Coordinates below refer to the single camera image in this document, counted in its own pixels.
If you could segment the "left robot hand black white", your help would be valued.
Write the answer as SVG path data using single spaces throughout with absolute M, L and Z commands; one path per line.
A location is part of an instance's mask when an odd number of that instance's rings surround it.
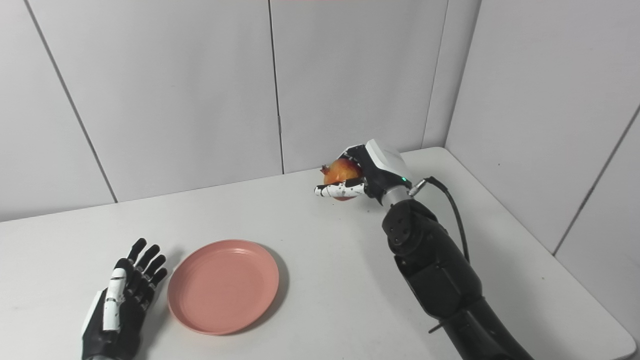
M 94 297 L 82 328 L 83 360 L 133 360 L 159 284 L 169 271 L 160 246 L 139 238 L 117 261 L 105 289 Z

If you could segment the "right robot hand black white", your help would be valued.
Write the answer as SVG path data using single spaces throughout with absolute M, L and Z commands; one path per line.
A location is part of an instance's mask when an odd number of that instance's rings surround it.
M 390 208 L 410 199 L 413 188 L 409 168 L 400 153 L 377 139 L 349 146 L 320 171 L 323 183 L 314 188 L 320 198 L 347 201 L 368 196 Z

